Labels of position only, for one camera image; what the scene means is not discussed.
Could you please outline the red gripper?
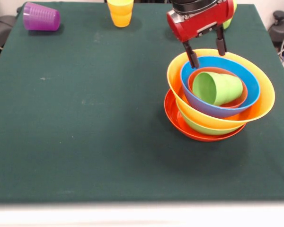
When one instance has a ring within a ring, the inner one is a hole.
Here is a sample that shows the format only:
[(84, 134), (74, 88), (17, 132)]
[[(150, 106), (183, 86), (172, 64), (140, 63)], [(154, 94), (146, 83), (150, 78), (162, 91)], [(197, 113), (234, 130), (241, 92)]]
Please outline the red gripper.
[(183, 43), (192, 68), (199, 68), (197, 54), (188, 40), (205, 30), (215, 28), (216, 47), (220, 56), (227, 52), (224, 28), (221, 26), (234, 14), (232, 0), (173, 0), (167, 21), (177, 39)]

